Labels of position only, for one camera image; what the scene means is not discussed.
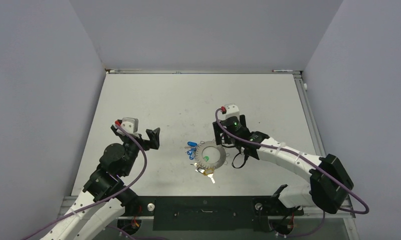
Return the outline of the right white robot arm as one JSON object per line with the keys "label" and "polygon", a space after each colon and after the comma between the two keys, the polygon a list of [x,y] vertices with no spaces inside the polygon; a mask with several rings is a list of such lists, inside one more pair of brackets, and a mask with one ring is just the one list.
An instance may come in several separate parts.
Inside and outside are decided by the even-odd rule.
{"label": "right white robot arm", "polygon": [[271,200],[272,210],[284,214],[290,208],[316,206],[329,214],[342,209],[354,183],[340,159],[332,154],[312,155],[285,146],[260,131],[250,131],[244,116],[212,123],[217,144],[233,145],[243,160],[254,158],[273,163],[304,179],[304,186],[285,186]]}

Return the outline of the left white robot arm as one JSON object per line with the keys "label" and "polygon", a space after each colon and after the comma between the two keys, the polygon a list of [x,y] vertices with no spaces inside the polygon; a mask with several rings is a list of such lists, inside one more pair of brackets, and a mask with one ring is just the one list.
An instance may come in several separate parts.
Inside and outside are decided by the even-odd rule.
{"label": "left white robot arm", "polygon": [[148,150],[159,149],[161,129],[147,129],[148,139],[143,139],[129,121],[116,120],[111,130],[122,142],[104,149],[77,199],[64,216],[50,224],[44,240],[89,240],[120,215],[136,212],[138,195],[131,186],[141,178],[147,164],[131,183],[125,184],[122,178],[129,176],[139,154],[146,159]]}

